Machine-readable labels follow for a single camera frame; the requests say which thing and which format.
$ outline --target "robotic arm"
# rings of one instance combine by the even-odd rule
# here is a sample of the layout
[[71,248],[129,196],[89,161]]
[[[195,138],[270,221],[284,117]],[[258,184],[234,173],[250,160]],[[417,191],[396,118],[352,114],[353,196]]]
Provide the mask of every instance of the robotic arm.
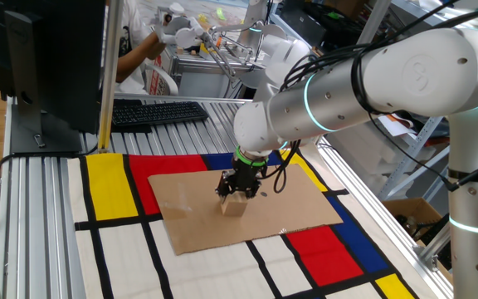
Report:
[[[448,115],[450,181],[457,183],[478,169],[478,30],[431,30],[369,52],[362,59],[366,102],[354,91],[352,63],[333,65],[283,92],[285,64],[267,66],[254,101],[235,118],[240,147],[234,170],[223,173],[216,190],[223,199],[234,192],[253,198],[272,150],[361,124],[375,111]],[[450,195],[455,298],[475,298],[478,177],[458,186]]]

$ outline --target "red square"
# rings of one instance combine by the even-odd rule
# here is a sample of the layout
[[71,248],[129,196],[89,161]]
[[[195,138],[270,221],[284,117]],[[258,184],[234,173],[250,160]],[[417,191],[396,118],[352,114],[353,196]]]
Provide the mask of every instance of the red square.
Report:
[[289,233],[287,237],[319,286],[363,275],[330,227]]
[[206,171],[206,165],[199,155],[138,156],[129,157],[130,170],[138,188],[139,198],[147,215],[159,213],[158,203],[150,188],[149,176],[156,174],[180,174]]

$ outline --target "mondrian-pattern mat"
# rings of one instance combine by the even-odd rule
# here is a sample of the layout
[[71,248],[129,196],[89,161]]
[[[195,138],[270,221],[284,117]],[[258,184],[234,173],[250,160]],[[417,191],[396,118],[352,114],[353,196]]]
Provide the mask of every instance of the mondrian-pattern mat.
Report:
[[[348,192],[330,189],[301,154],[292,163],[300,164],[344,223],[176,256],[147,178],[230,169],[231,159],[96,154],[70,160],[87,297],[418,298],[341,204]],[[269,164],[279,161],[272,155]]]

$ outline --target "monitor stand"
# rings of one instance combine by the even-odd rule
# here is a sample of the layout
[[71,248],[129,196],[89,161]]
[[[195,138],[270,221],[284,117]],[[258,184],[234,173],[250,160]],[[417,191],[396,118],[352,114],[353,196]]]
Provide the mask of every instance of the monitor stand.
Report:
[[14,154],[62,154],[82,151],[79,132],[63,120],[42,113],[41,74],[38,57],[43,57],[40,38],[42,19],[33,14],[5,12],[7,38],[16,88],[17,105],[12,106],[11,152]]
[[38,111],[40,128],[27,125],[27,117],[12,105],[12,130],[10,151],[14,154],[62,154],[82,151],[79,131],[73,130],[65,121]]

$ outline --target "black cable bundle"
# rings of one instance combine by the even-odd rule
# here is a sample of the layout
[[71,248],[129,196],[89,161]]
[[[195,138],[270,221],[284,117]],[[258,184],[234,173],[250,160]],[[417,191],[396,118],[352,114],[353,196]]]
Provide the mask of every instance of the black cable bundle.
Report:
[[[473,172],[469,173],[465,178],[460,179],[457,181],[455,184],[452,184],[449,182],[448,178],[445,176],[441,175],[439,172],[436,170],[427,167],[425,164],[421,163],[420,161],[414,159],[412,156],[410,156],[405,150],[403,150],[399,145],[397,145],[388,134],[383,132],[378,125],[373,121],[372,114],[375,115],[381,115],[385,114],[381,111],[375,110],[369,103],[368,103],[368,98],[366,95],[366,91],[364,90],[364,83],[363,83],[363,70],[362,70],[362,58],[369,52],[379,49],[380,47],[385,47],[388,45],[391,45],[395,42],[397,38],[399,38],[402,34],[405,32],[408,32],[411,30],[413,27],[415,27],[417,24],[420,22],[423,22],[423,20],[427,19],[428,17],[434,15],[437,12],[440,12],[442,9],[445,7],[451,6],[453,3],[458,2],[460,0],[450,0],[449,2],[443,3],[441,6],[431,10],[430,12],[426,13],[422,17],[418,18],[416,21],[406,25],[404,28],[393,34],[392,36],[385,38],[381,41],[374,42],[374,43],[369,43],[369,44],[361,44],[361,45],[354,45],[354,46],[348,46],[348,47],[342,47],[340,49],[337,49],[335,51],[332,51],[330,53],[327,53],[319,58],[316,58],[314,55],[308,55],[302,57],[296,64],[290,69],[289,73],[287,76],[285,76],[284,83],[282,84],[280,88],[280,92],[285,91],[289,88],[291,88],[294,84],[302,81],[305,77],[307,76],[312,76],[316,72],[321,71],[325,68],[328,67],[333,67],[334,65],[342,62],[342,61],[347,61],[348,59],[353,59],[352,63],[352,75],[351,75],[351,80],[352,80],[352,86],[354,88],[354,94],[355,97],[357,98],[357,101],[361,104],[361,106],[368,112],[368,117],[372,121],[373,125],[375,128],[382,134],[384,135],[387,140],[392,143],[394,146],[396,146],[403,154],[405,154],[409,159],[417,163],[418,165],[430,170],[433,172],[435,175],[437,175],[444,185],[447,187],[447,189],[451,192],[457,190],[460,188],[460,186],[467,184],[468,182],[477,179],[478,178],[478,169],[474,170]],[[467,13],[465,15],[461,15],[459,17],[454,17],[450,20],[447,20],[441,24],[438,24],[434,26],[433,29],[436,28],[449,28],[449,27],[454,27],[457,25],[462,24],[463,22],[470,21],[472,19],[478,18],[478,11],[477,12],[471,12]],[[309,58],[310,62],[306,62],[301,65],[301,63]]]

